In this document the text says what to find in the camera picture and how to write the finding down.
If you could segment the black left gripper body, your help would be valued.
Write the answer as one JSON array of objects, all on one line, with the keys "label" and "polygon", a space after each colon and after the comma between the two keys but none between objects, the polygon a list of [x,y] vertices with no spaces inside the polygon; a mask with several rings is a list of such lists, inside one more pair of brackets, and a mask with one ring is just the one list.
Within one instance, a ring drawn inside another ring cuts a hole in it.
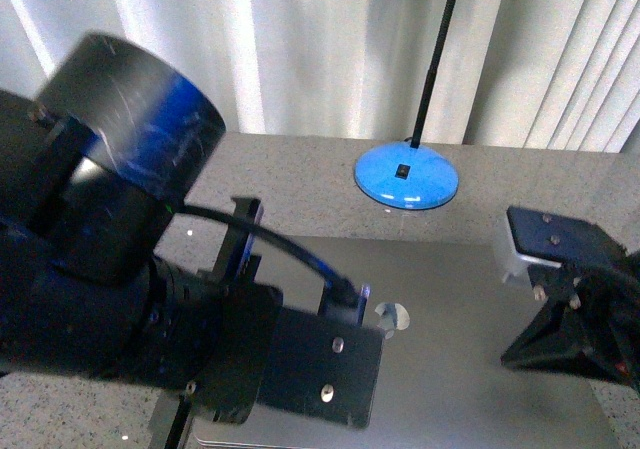
[{"label": "black left gripper body", "polygon": [[340,425],[369,424],[384,336],[323,293],[318,312],[285,306],[253,261],[225,275],[152,261],[130,283],[141,311],[130,346],[134,382],[179,396],[221,423],[257,404]]}]

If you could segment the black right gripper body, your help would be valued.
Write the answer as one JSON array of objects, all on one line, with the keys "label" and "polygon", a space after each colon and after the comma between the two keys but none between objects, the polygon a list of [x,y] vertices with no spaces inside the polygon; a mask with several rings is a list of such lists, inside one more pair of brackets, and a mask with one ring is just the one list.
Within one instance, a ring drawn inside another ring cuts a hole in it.
[{"label": "black right gripper body", "polygon": [[559,262],[528,269],[542,307],[501,357],[504,367],[639,384],[639,254],[599,225],[510,206],[516,249]]}]

